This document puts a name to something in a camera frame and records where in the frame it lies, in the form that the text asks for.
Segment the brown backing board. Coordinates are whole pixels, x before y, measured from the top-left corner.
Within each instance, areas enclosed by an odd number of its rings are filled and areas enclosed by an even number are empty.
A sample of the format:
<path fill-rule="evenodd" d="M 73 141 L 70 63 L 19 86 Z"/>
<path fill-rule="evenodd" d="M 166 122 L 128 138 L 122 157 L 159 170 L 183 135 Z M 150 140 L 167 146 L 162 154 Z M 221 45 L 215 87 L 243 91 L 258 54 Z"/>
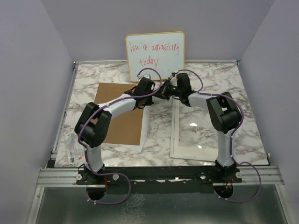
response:
<path fill-rule="evenodd" d="M 94 102 L 106 103 L 119 97 L 135 84 L 99 83 Z M 104 143 L 121 145 L 140 145 L 143 109 L 135 109 L 111 120 Z"/>

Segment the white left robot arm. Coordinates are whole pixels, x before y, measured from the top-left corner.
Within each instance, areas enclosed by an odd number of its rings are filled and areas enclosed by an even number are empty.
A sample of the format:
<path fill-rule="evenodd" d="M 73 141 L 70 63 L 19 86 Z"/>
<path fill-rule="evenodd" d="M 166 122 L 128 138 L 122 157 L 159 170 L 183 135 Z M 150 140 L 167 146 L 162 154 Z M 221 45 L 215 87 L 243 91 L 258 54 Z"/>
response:
<path fill-rule="evenodd" d="M 78 143 L 84 147 L 85 166 L 89 169 L 87 179 L 91 183 L 98 184 L 103 180 L 101 144 L 111 120 L 137 107 L 150 105 L 152 96 L 157 92 L 154 88 L 154 81 L 142 77 L 136 87 L 119 97 L 102 104 L 90 102 L 85 106 L 74 131 L 78 135 Z"/>

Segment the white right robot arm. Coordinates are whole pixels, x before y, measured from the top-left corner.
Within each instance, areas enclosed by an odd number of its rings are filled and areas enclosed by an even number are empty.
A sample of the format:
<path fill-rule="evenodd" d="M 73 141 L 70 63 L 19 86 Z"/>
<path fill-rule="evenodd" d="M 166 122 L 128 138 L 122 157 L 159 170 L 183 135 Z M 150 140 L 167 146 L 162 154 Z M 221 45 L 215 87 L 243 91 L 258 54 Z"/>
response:
<path fill-rule="evenodd" d="M 216 94 L 193 90 L 186 73 L 174 73 L 173 78 L 177 81 L 176 85 L 168 78 L 154 96 L 165 100 L 174 97 L 185 106 L 208 110 L 211 123 L 218 134 L 218 155 L 215 164 L 220 168 L 215 170 L 214 176 L 217 181 L 226 182 L 232 175 L 229 167 L 236 166 L 234 137 L 244 120 L 241 106 L 229 92 Z"/>

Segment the yellow-rimmed whiteboard with writing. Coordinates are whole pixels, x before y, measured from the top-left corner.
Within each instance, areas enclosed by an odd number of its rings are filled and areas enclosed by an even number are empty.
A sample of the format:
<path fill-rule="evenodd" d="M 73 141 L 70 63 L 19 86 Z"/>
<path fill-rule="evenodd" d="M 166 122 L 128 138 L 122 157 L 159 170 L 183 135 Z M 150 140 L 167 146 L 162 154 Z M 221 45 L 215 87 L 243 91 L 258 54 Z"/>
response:
<path fill-rule="evenodd" d="M 185 34 L 182 31 L 128 35 L 125 39 L 130 80 L 144 68 L 159 72 L 167 79 L 185 67 Z"/>

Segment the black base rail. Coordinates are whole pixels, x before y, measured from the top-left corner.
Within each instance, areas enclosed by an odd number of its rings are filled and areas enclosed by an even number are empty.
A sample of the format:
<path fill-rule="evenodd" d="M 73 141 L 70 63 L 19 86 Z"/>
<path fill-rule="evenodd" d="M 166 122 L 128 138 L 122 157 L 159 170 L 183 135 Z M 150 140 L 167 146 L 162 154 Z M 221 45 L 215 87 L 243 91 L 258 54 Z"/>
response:
<path fill-rule="evenodd" d="M 77 185 L 109 194 L 213 193 L 214 185 L 241 183 L 236 167 L 216 166 L 104 167 L 98 175 L 78 171 Z"/>

